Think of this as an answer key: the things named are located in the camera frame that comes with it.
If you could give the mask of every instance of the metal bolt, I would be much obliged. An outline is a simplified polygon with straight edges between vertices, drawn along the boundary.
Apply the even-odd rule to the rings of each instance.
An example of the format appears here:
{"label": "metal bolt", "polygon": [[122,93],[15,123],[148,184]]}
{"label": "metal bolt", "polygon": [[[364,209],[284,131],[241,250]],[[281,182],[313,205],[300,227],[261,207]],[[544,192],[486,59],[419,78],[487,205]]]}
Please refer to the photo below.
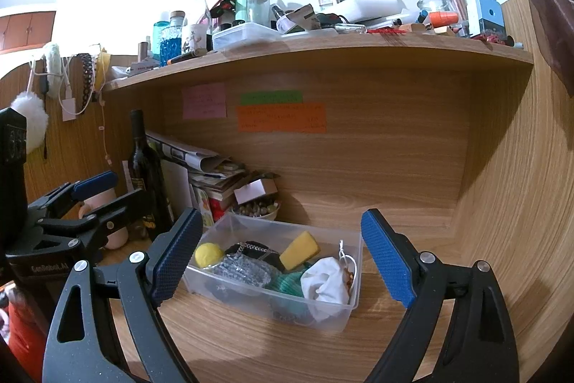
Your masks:
{"label": "metal bolt", "polygon": [[131,263],[139,263],[145,258],[144,252],[134,252],[130,255]]}
{"label": "metal bolt", "polygon": [[436,257],[431,252],[421,252],[421,262],[434,263]]}
{"label": "metal bolt", "polygon": [[488,271],[490,271],[490,265],[485,262],[484,260],[480,260],[477,264],[476,267],[482,271],[483,273],[487,273]]}
{"label": "metal bolt", "polygon": [[79,262],[76,262],[76,264],[74,265],[74,269],[76,271],[83,271],[86,269],[87,266],[88,262],[86,260],[80,260]]}

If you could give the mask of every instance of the wooden shelf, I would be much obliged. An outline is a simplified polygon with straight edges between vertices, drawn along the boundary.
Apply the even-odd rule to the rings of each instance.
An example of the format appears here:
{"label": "wooden shelf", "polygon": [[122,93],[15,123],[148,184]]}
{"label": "wooden shelf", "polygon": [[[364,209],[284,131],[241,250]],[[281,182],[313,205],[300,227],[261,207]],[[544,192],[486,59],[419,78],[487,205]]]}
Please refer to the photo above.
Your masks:
{"label": "wooden shelf", "polygon": [[196,84],[248,76],[305,65],[322,68],[399,68],[481,71],[531,69],[532,54],[521,49],[474,39],[433,35],[339,35],[322,39],[296,39],[215,52],[113,80],[104,91],[132,85]]}

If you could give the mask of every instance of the cabinet door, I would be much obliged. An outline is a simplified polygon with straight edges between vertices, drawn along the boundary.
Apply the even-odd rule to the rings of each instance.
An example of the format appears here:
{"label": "cabinet door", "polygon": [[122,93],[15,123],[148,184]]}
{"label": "cabinet door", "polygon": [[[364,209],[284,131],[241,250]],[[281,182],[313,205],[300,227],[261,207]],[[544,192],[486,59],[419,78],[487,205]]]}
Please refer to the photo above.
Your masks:
{"label": "cabinet door", "polygon": [[56,12],[34,12],[28,30],[28,46],[42,47],[52,40]]}
{"label": "cabinet door", "polygon": [[30,28],[31,19],[32,14],[10,15],[6,35],[4,36],[3,51],[7,49],[26,48],[28,43],[28,28]]}
{"label": "cabinet door", "polygon": [[4,37],[6,36],[6,29],[8,28],[8,20],[10,16],[0,17],[0,51],[4,49]]}

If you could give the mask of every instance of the orange sticky note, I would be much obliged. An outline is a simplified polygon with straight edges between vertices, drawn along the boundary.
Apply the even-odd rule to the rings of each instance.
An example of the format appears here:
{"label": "orange sticky note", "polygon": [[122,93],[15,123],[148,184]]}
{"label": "orange sticky note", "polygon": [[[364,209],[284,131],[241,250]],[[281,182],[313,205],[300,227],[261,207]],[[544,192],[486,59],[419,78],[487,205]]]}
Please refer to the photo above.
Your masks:
{"label": "orange sticky note", "polygon": [[324,103],[237,106],[239,132],[326,134]]}

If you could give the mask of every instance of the blue textured pad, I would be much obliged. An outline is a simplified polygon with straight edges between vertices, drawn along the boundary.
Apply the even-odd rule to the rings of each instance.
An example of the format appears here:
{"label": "blue textured pad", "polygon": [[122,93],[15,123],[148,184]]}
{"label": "blue textured pad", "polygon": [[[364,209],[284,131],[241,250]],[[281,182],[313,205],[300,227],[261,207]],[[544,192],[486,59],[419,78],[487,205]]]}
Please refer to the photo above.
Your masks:
{"label": "blue textured pad", "polygon": [[165,253],[157,260],[153,269],[153,287],[150,291],[150,299],[155,307],[159,307],[164,300],[173,297],[199,239],[202,237],[202,215],[196,209],[190,215],[186,210],[171,228],[171,231],[160,234],[154,243],[160,240],[162,236],[171,235],[172,231],[176,232],[165,248]]}
{"label": "blue textured pad", "polygon": [[391,297],[409,308],[416,298],[411,272],[370,211],[361,217],[361,234]]}

